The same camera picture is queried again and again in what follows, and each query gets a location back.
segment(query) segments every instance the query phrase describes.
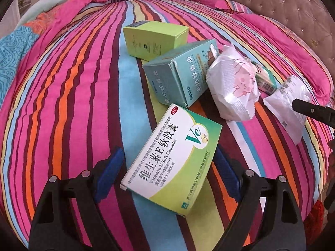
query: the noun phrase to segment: blanket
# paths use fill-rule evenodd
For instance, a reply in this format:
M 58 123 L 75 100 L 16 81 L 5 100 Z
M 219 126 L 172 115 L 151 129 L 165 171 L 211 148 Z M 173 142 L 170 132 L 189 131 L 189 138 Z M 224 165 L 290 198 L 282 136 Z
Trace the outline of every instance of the blanket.
M 48 177 L 76 177 L 121 147 L 125 163 L 98 207 L 122 250 L 212 250 L 237 207 L 214 164 L 186 218 L 119 188 L 168 108 L 155 99 L 145 61 L 128 55 L 122 28 L 155 20 L 188 26 L 188 42 L 216 39 L 219 49 L 232 42 L 271 70 L 278 83 L 291 74 L 299 77 L 314 103 L 329 102 L 330 74 L 304 42 L 264 16 L 228 14 L 190 0 L 108 1 L 69 0 L 55 8 L 45 31 L 36 33 L 13 66 L 0 109 L 0 208 L 27 245 Z M 333 135 L 308 119 L 295 146 L 264 106 L 265 96 L 256 103 L 254 119 L 242 123 L 221 119 L 208 90 L 190 110 L 223 126 L 219 144 L 245 169 L 269 178 L 284 175 L 304 219 L 325 183 Z M 261 199 L 246 243 L 256 238 L 264 204 Z M 72 207 L 81 239 L 89 244 L 78 208 Z

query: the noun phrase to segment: ve logo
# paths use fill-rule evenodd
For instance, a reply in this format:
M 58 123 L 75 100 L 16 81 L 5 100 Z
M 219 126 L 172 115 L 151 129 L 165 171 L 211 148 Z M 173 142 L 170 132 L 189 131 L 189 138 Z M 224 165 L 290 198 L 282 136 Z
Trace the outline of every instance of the ve logo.
M 190 128 L 185 140 L 189 140 L 198 149 L 205 148 L 208 144 L 208 131 L 202 124 L 195 124 Z

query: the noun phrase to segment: cardboard box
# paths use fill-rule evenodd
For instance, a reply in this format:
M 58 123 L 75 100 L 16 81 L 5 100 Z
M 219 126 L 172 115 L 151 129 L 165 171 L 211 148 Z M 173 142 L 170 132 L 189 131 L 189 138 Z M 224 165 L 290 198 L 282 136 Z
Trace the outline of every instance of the cardboard box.
M 206 179 L 221 128 L 172 104 L 120 187 L 186 216 Z
M 196 41 L 144 64 L 143 69 L 160 103 L 188 108 L 208 88 L 206 73 L 218 54 L 214 39 Z
M 150 61 L 187 43 L 189 28 L 182 25 L 140 21 L 123 28 L 128 53 Z
M 251 61 L 251 63 L 254 64 L 257 68 L 255 77 L 258 89 L 269 95 L 273 94 L 277 89 L 276 80 L 273 73 L 257 62 Z

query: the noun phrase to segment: upholstered headboard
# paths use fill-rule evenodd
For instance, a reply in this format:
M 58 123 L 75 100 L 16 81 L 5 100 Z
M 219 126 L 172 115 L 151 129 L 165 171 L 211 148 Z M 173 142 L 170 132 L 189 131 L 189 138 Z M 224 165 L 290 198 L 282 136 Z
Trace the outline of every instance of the upholstered headboard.
M 335 22 L 321 0 L 233 1 L 291 29 L 319 56 L 335 82 Z

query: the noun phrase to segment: white wrapper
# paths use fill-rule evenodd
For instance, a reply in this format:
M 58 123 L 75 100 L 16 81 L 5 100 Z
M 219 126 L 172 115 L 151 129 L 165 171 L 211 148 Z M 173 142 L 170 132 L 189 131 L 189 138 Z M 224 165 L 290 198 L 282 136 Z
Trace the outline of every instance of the white wrapper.
M 297 145 L 303 136 L 306 116 L 293 110 L 294 99 L 310 102 L 311 94 L 299 78 L 289 76 L 272 95 L 264 98 L 264 105 L 276 116 Z
M 246 121 L 255 115 L 259 99 L 256 67 L 246 61 L 234 45 L 224 46 L 222 54 L 207 71 L 206 81 L 223 119 Z

